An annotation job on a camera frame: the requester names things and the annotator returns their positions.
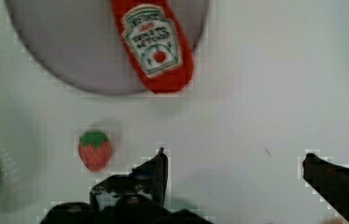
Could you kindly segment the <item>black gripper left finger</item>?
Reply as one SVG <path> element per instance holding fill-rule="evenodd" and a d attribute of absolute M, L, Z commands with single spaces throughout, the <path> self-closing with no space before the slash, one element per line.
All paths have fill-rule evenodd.
<path fill-rule="evenodd" d="M 164 207 L 168 157 L 164 149 L 127 175 L 111 175 L 91 188 L 88 203 L 53 206 L 40 224 L 213 224 L 187 210 Z"/>

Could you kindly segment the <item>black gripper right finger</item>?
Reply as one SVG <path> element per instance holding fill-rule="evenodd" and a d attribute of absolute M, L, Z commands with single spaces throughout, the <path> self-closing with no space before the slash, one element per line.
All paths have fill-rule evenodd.
<path fill-rule="evenodd" d="M 302 162 L 303 179 L 349 222 L 349 168 L 307 153 Z"/>

